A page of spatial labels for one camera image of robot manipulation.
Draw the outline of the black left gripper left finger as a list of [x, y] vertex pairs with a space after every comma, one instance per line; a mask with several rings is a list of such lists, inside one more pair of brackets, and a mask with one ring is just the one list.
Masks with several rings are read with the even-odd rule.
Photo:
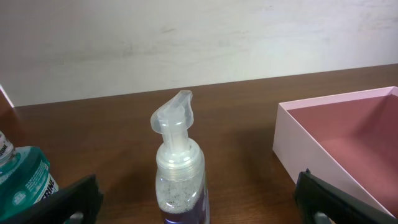
[[82, 214], [78, 219], [80, 223], [94, 224], [102, 203], [103, 194], [92, 174], [1, 221], [1, 224], [65, 223], [74, 214]]

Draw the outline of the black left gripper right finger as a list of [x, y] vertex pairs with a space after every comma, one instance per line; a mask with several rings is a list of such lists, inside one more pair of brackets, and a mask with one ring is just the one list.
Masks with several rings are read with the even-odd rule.
[[299, 173], [294, 199], [306, 224], [397, 224], [397, 219], [311, 174]]

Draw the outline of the teal mouthwash bottle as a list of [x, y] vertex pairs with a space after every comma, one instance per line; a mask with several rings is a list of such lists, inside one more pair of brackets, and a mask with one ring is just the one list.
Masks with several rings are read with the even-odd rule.
[[49, 169], [39, 147], [14, 147], [1, 133], [1, 220], [58, 192]]

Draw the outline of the clear foam soap pump bottle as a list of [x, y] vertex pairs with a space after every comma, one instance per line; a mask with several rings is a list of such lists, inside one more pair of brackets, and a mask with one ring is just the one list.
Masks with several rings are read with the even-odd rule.
[[163, 139], [156, 154], [155, 192], [164, 223], [210, 223], [204, 153], [188, 137], [192, 97], [190, 90], [179, 91], [150, 119]]

